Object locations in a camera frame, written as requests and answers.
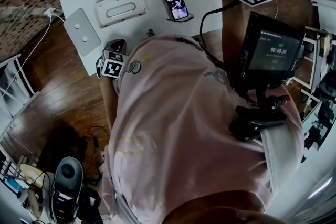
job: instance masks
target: smartphone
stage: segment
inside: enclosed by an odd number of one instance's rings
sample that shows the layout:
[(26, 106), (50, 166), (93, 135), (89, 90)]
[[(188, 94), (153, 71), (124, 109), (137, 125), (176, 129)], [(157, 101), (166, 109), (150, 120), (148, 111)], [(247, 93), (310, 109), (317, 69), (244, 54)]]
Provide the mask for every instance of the smartphone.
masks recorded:
[(166, 0), (175, 20), (189, 16), (189, 12), (183, 0)]

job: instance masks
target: white desk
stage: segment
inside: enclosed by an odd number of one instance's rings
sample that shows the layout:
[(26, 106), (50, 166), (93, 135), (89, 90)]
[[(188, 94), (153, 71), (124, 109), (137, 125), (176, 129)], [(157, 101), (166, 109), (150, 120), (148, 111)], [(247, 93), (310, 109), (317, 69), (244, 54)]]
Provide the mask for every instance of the white desk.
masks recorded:
[[(189, 22), (170, 22), (163, 0), (145, 0), (146, 14), (137, 18), (99, 28), (95, 14), (95, 3), (100, 0), (60, 0), (65, 18), (77, 9), (82, 8), (90, 20), (93, 28), (101, 40), (101, 44), (86, 56), (80, 58), (89, 75), (96, 73), (96, 61), (101, 56), (105, 44), (113, 39), (123, 38), (127, 41), (127, 53), (139, 42), (147, 38), (146, 32), (152, 28), (156, 34), (167, 33), (185, 36), (194, 36), (200, 33), (200, 24), (203, 15), (210, 10), (220, 8), (222, 0), (184, 0), (187, 9), (195, 17)], [(204, 23), (203, 32), (220, 29), (222, 27), (221, 13), (209, 15)]]

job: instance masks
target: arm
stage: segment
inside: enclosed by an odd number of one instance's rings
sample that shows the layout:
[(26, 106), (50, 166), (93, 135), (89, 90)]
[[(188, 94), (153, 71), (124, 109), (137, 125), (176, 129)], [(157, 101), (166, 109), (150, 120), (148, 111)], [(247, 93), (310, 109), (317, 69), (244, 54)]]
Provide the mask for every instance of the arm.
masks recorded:
[[(223, 7), (233, 0), (222, 0)], [(238, 4), (223, 12), (222, 51), (223, 62), (234, 69), (239, 60), (240, 49), (243, 45), (248, 16), (244, 13), (243, 4)]]
[(39, 219), (42, 215), (42, 208), (40, 204), (37, 202), (37, 199), (35, 197), (34, 187), (29, 187), (27, 192), (28, 192), (28, 199), (32, 208), (32, 213), (37, 219)]
[(112, 80), (110, 78), (102, 76), (99, 84), (103, 95), (109, 129), (111, 131), (117, 117), (118, 95), (114, 90)]

